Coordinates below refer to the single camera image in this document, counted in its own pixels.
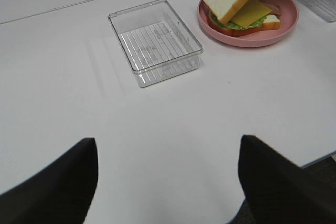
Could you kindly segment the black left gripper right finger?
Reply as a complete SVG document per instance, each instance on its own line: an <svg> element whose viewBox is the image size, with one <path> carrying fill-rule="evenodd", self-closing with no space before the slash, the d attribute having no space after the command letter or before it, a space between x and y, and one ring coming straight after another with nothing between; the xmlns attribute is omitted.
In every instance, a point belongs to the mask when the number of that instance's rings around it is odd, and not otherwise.
<svg viewBox="0 0 336 224"><path fill-rule="evenodd" d="M301 168L253 135L241 138L245 199L231 223L335 223L335 160Z"/></svg>

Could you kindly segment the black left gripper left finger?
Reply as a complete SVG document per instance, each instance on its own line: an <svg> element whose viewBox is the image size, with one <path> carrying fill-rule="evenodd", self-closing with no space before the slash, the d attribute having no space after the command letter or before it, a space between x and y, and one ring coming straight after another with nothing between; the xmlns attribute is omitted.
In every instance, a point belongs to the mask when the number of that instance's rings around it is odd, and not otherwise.
<svg viewBox="0 0 336 224"><path fill-rule="evenodd" d="M1 194L1 223L84 223L98 178L96 141L84 138Z"/></svg>

